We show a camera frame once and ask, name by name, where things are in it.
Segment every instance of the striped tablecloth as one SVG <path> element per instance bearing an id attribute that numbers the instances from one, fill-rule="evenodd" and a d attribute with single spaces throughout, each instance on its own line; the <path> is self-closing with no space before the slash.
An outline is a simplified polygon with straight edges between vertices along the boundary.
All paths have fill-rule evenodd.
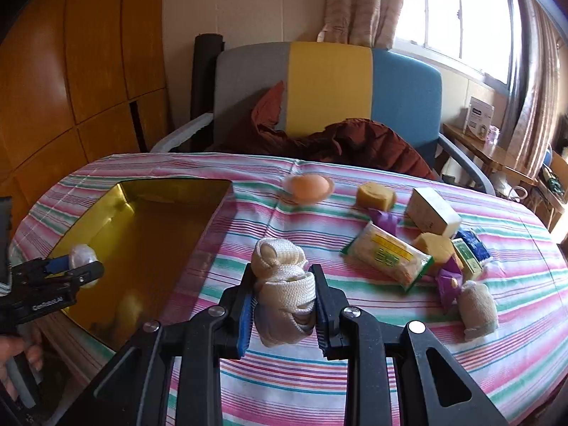
<path id="1" fill-rule="evenodd" d="M 330 177 L 335 193 L 316 206 L 288 203 L 282 197 L 282 180 L 302 173 Z M 402 326 L 414 319 L 426 323 L 512 424 L 541 404 L 568 371 L 568 270 L 541 222 L 519 204 L 409 176 L 272 157 L 113 155 L 67 176 L 34 205 L 13 239 L 12 260 L 48 255 L 67 229 L 116 182 L 168 176 L 231 179 L 237 198 L 237 215 L 196 307 L 186 310 L 188 318 L 217 303 L 226 287 L 239 283 L 258 239 L 283 237 L 301 246 L 310 263 L 322 264 L 329 284 L 343 289 L 351 304 L 388 323 Z M 395 213 L 403 213 L 413 187 L 433 186 L 462 216 L 462 225 L 476 231 L 495 258 L 482 281 L 497 303 L 496 332 L 465 343 L 458 313 L 442 313 L 427 278 L 403 295 L 386 276 L 342 256 L 340 250 L 367 222 L 366 214 L 354 206 L 354 196 L 357 186 L 368 181 L 397 192 Z M 417 231 L 405 220 L 399 235 L 415 237 Z M 178 286 L 176 302 L 183 306 L 184 295 L 191 293 Z M 42 325 L 84 381 L 111 356 L 63 315 L 52 316 Z M 171 384 L 171 424 L 178 369 Z M 253 332 L 246 356 L 222 363 L 221 383 L 227 425 L 343 424 L 346 363 L 325 361 L 315 336 L 294 346 L 267 349 Z"/>

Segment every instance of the blue packet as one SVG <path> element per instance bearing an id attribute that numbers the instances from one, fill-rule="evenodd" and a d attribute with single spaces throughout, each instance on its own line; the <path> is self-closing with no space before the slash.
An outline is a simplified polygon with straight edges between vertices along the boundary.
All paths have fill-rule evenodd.
<path id="1" fill-rule="evenodd" d="M 455 237 L 465 242 L 473 253 L 473 256 L 475 256 L 475 259 L 477 259 L 482 266 L 493 261 L 493 256 L 491 256 L 487 248 L 485 248 L 485 245 L 472 230 L 459 229 L 458 232 L 455 233 Z"/>

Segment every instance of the yellow sponge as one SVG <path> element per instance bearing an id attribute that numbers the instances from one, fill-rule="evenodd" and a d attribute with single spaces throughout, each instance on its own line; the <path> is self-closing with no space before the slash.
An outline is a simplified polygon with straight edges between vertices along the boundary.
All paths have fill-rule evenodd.
<path id="1" fill-rule="evenodd" d="M 396 202 L 397 194 L 376 182 L 368 182 L 357 188 L 357 205 L 362 208 L 390 211 Z"/>
<path id="2" fill-rule="evenodd" d="M 413 246 L 434 258 L 434 264 L 428 269 L 428 275 L 436 276 L 451 256 L 454 257 L 460 270 L 464 268 L 464 264 L 455 254 L 454 245 L 448 237 L 425 232 L 416 237 Z"/>

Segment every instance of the beige curtain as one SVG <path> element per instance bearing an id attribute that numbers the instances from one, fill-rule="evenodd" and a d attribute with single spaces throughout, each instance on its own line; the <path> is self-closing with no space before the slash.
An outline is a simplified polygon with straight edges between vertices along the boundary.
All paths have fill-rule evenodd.
<path id="1" fill-rule="evenodd" d="M 368 48 L 393 47 L 403 0 L 327 0 L 317 41 Z"/>
<path id="2" fill-rule="evenodd" d="M 556 31 L 535 0 L 526 0 L 530 20 L 526 95 L 515 125 L 508 152 L 535 177 L 558 122 L 560 65 Z"/>

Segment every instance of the orange egg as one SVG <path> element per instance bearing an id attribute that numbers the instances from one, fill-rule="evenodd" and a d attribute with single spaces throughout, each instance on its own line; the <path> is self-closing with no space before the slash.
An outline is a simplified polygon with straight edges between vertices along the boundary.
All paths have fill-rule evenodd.
<path id="1" fill-rule="evenodd" d="M 325 200 L 334 189 L 331 179 L 319 174 L 293 176 L 285 181 L 284 189 L 299 204 L 312 204 Z"/>

